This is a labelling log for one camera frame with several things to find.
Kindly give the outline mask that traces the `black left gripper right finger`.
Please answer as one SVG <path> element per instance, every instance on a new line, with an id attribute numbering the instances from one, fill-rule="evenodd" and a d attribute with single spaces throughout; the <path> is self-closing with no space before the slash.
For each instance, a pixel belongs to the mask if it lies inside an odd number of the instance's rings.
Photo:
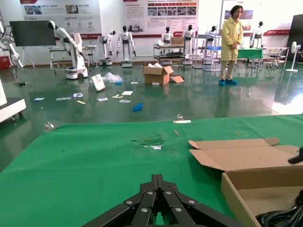
<path id="1" fill-rule="evenodd" d="M 179 227 L 243 227 L 235 219 L 181 193 L 175 183 L 158 175 L 158 209 L 166 225 Z"/>

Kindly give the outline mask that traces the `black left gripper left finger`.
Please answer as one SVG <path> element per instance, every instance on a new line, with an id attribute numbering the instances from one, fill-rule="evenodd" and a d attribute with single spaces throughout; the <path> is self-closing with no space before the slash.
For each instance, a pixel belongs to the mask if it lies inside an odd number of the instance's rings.
<path id="1" fill-rule="evenodd" d="M 140 184 L 137 194 L 84 224 L 84 226 L 126 227 L 137 223 L 148 225 L 154 222 L 153 214 L 159 189 L 158 177 L 159 175 L 152 175 L 150 182 Z"/>

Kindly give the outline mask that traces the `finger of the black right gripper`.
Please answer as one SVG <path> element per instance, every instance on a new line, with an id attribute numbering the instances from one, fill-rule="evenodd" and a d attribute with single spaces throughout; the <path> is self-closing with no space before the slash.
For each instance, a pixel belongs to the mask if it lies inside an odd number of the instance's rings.
<path id="1" fill-rule="evenodd" d="M 298 164 L 303 161 L 303 147 L 299 148 L 298 155 L 288 159 L 289 164 Z"/>

